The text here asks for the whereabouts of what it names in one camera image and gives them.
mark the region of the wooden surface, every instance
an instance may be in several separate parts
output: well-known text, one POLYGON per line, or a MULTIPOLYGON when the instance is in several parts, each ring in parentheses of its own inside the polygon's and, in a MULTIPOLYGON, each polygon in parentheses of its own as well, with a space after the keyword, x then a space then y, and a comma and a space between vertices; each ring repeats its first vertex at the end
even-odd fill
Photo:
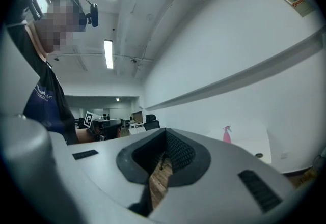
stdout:
POLYGON ((171 162, 169 158, 166 158, 162 166, 163 170, 160 170, 161 161, 156 166, 153 174, 149 178, 149 188, 152 198, 153 209, 157 207, 160 201, 165 197, 168 192, 168 180, 172 175, 171 162))

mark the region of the navy t-shirt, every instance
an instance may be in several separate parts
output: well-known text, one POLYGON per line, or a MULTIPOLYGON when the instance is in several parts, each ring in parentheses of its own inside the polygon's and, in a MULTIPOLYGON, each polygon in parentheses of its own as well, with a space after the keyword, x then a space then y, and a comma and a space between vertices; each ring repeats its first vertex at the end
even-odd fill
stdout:
POLYGON ((23 25, 8 28, 8 31, 21 54, 40 76, 24 109, 24 115, 40 122, 48 131, 63 135, 68 145, 77 144, 75 119, 56 75, 48 63, 38 56, 23 25))

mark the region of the ceiling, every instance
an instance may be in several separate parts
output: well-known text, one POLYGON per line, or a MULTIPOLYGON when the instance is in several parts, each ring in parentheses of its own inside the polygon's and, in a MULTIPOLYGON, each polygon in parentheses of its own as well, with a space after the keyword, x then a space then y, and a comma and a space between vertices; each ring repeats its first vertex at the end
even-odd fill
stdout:
MULTIPOLYGON (((66 73, 143 79, 175 29, 206 0, 90 1, 98 4, 99 26, 87 26, 85 33, 73 36, 70 46, 51 54, 49 62, 59 79, 66 73), (105 39, 113 40, 114 69, 106 68, 105 39)), ((88 11, 89 5, 80 2, 88 11)))

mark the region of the person's neck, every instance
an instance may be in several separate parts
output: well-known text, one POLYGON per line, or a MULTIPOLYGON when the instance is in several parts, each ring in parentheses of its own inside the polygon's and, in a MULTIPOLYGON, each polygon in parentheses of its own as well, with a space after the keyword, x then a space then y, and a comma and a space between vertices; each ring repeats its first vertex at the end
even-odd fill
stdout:
POLYGON ((39 47, 36 48, 36 52, 39 55, 39 57, 41 58, 41 60, 46 62, 48 53, 45 51, 45 49, 49 48, 49 46, 47 46, 46 40, 44 40, 43 30, 42 30, 42 28, 40 28, 40 26, 37 22, 32 23, 30 28, 31 28, 34 38, 36 39, 37 44, 39 45, 39 47))

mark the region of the office room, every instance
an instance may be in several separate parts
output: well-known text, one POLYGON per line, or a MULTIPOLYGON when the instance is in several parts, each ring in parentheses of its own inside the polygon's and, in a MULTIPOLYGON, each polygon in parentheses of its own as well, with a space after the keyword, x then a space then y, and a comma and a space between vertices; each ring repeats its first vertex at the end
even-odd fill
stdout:
POLYGON ((55 223, 305 214, 326 162, 319 4, 13 0, 1 113, 5 130, 19 127, 15 137, 4 131, 1 149, 24 203, 55 223), (37 174, 54 181, 29 189, 37 174))

